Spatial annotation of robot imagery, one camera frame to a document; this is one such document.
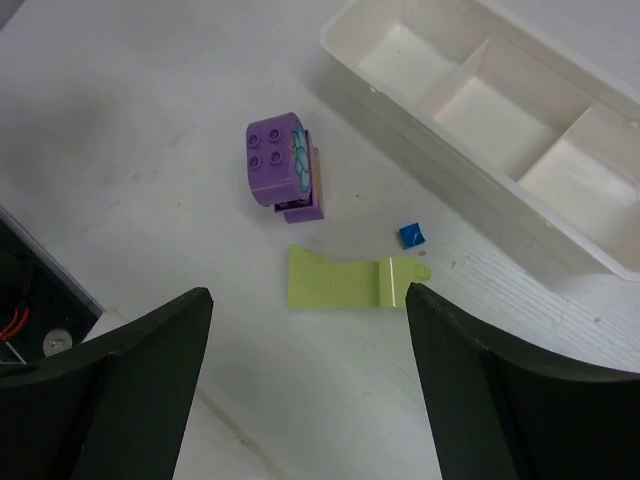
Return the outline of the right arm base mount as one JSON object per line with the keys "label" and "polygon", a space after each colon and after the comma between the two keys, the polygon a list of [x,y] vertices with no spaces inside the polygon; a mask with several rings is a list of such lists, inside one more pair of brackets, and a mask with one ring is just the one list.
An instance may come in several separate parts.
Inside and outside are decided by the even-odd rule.
{"label": "right arm base mount", "polygon": [[85,340],[104,309],[6,209],[1,210],[1,367]]}

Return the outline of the light green lego slide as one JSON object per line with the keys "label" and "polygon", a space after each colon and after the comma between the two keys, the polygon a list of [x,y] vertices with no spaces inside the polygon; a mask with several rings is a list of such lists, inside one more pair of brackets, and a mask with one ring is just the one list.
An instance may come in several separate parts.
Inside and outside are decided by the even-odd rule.
{"label": "light green lego slide", "polygon": [[292,245],[288,251],[288,307],[310,309],[403,309],[412,283],[431,279],[431,269],[409,257],[331,262]]}

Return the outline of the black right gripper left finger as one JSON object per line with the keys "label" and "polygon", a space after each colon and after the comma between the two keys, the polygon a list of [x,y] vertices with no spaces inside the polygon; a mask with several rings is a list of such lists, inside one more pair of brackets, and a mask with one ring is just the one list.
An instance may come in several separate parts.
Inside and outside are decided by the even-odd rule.
{"label": "black right gripper left finger", "polygon": [[119,328],[1,371],[4,479],[170,479],[214,302],[193,288]]}

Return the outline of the purple flower lego block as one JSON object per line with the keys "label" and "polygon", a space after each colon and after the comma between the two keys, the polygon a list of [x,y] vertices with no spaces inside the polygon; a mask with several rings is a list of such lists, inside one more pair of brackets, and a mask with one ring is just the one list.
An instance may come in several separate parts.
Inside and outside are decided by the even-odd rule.
{"label": "purple flower lego block", "polygon": [[289,224],[324,218],[319,149],[295,113],[249,124],[246,156],[248,185],[260,206]]}

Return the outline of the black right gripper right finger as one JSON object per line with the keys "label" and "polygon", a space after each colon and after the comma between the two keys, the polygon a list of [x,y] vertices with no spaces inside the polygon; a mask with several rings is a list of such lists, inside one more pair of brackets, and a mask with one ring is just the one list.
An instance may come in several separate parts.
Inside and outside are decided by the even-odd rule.
{"label": "black right gripper right finger", "polygon": [[529,343],[422,284],[410,336],[446,479],[635,479],[639,377]]}

